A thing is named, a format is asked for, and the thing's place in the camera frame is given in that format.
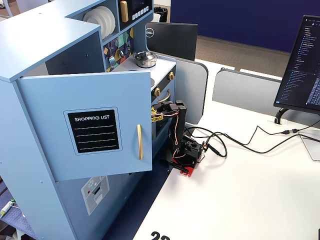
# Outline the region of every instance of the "black monitor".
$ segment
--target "black monitor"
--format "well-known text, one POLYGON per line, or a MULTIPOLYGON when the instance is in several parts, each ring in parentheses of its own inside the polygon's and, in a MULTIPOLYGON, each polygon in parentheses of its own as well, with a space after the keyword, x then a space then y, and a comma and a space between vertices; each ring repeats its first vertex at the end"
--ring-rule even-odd
POLYGON ((146 43, 150 51, 195 60, 198 24, 149 22, 146 43))
POLYGON ((320 17, 303 16, 273 105, 320 114, 320 17))

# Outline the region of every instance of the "white plate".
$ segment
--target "white plate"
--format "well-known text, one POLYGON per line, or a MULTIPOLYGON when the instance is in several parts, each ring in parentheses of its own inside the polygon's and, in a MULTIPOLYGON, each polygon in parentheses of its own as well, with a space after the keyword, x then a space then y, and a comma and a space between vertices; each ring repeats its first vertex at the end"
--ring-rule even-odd
POLYGON ((109 14, 107 14, 107 12, 105 11, 105 6, 98 6, 96 9, 98 9, 99 11, 101 11, 103 18, 106 22, 106 26, 107 26, 107 32, 106 32, 106 37, 108 37, 108 35, 111 33, 111 27, 112 27, 112 23, 111 23, 111 19, 109 17, 109 14))
POLYGON ((96 11, 98 11, 100 14, 101 14, 101 16, 102 16, 102 18, 103 18, 103 20, 104 20, 104 22, 105 22, 105 25, 106 25, 106 33, 105 33, 105 36, 102 38, 102 39, 104 39, 105 37, 108 37, 108 35, 110 34, 110 31, 111 31, 111 20, 110 20, 110 17, 109 17, 109 15, 103 10, 103 9, 101 9, 101 8, 95 8, 94 10, 96 10, 96 11))
POLYGON ((99 9, 92 9, 91 11, 88 11, 84 15, 83 21, 93 24, 99 24, 101 26, 102 39, 107 36, 107 23, 99 9))
POLYGON ((109 18, 111 20, 110 34, 112 34, 114 32, 115 28, 116 28, 116 19, 115 19, 114 14, 106 6, 98 6, 97 8, 104 10, 108 14, 108 16, 109 16, 109 18))

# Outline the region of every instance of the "chalkboard label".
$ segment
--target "chalkboard label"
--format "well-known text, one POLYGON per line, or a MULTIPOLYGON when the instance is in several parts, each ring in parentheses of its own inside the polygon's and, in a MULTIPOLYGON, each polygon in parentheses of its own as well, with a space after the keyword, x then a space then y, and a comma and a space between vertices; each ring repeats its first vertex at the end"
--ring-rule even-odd
POLYGON ((68 112, 67 117, 79 154, 120 149, 114 109, 68 112))

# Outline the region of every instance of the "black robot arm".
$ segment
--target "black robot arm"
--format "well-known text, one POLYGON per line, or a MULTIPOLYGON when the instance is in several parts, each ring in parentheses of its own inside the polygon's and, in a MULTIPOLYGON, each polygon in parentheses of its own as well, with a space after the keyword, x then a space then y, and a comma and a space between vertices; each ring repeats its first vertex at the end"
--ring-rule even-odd
POLYGON ((205 142, 197 143, 185 135, 187 107, 181 100, 162 102, 152 106, 152 122, 172 119, 169 127, 170 150, 172 160, 169 165, 181 170, 181 173, 191 176, 198 160, 202 157, 205 142))

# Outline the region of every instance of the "black trash can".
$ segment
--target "black trash can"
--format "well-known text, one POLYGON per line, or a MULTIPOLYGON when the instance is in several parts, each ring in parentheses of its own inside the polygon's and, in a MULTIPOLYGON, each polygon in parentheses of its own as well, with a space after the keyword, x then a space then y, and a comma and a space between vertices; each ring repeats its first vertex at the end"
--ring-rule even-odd
POLYGON ((155 14, 160 14, 160 23, 166 23, 168 18, 168 9, 157 6, 154 9, 155 14))

